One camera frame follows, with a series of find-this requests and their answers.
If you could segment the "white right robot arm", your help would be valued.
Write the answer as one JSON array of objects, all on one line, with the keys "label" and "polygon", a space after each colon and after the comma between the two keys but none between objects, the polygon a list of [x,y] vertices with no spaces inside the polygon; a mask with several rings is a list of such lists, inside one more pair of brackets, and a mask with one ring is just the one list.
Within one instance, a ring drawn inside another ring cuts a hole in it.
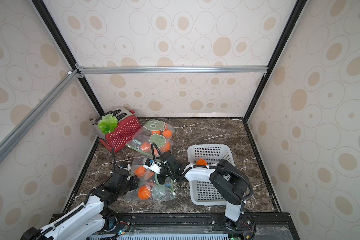
[{"label": "white right robot arm", "polygon": [[226,201],[225,216],[237,222],[247,200],[254,194],[247,176],[226,160],[214,165],[195,165],[177,161],[171,152],[155,157],[162,168],[160,174],[175,182],[206,182],[214,186]]}]

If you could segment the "orange fruit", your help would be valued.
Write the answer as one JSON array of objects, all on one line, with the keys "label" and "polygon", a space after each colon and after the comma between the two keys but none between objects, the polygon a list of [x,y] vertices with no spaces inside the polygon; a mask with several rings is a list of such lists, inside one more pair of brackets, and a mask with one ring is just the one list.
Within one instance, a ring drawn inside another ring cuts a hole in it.
[{"label": "orange fruit", "polygon": [[206,160],[204,159],[198,159],[196,162],[196,165],[200,165],[200,166],[206,166],[208,163]]}]

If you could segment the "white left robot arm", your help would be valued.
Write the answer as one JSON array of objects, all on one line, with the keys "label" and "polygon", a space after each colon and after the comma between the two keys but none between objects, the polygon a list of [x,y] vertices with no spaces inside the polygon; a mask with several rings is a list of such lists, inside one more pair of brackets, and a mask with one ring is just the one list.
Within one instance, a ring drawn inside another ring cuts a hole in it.
[{"label": "white left robot arm", "polygon": [[31,227],[21,239],[85,240],[101,230],[113,231],[118,219],[109,206],[138,186],[139,178],[131,176],[128,169],[116,169],[103,184],[93,188],[79,206],[40,229]]}]

